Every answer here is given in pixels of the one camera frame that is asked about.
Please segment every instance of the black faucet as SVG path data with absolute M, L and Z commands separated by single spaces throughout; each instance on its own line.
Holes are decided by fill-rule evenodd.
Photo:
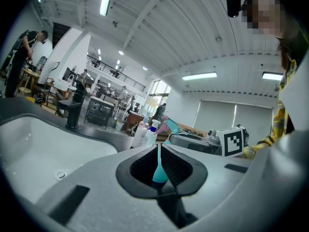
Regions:
M 73 99 L 58 101 L 58 107 L 69 112 L 66 127 L 75 130 L 78 127 L 78 119 L 81 113 L 82 105 L 87 95 L 87 90 L 80 81 L 75 81 L 77 89 L 74 93 Z

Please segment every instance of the hand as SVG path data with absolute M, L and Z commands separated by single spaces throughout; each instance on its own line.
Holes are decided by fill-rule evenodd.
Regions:
M 31 51 L 28 51 L 28 58 L 32 59 L 32 52 Z

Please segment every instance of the white bucket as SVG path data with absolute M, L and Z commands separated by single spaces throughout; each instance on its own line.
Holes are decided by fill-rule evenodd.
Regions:
M 123 123 L 117 122 L 117 123 L 116 123 L 116 130 L 117 130 L 117 131 L 119 131 L 119 130 L 121 131 L 123 125 L 124 125 Z

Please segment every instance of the white sink basin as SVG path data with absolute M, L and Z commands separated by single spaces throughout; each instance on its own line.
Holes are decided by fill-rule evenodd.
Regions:
M 57 177 L 117 151 L 110 144 L 23 117 L 0 126 L 0 153 L 1 168 L 14 191 L 36 203 Z

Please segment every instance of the balcony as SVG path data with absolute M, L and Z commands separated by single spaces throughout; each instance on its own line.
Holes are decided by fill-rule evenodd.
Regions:
M 87 64 L 89 64 L 90 66 L 104 72 L 105 74 L 111 75 L 114 72 L 116 72 L 117 70 L 103 62 L 101 62 L 100 60 L 97 60 L 89 55 L 87 55 Z M 134 81 L 132 78 L 122 74 L 121 72 L 118 72 L 119 75 L 117 77 L 118 80 L 123 81 L 124 83 L 128 84 L 131 87 L 136 88 L 137 90 L 143 92 L 145 89 L 145 86 Z

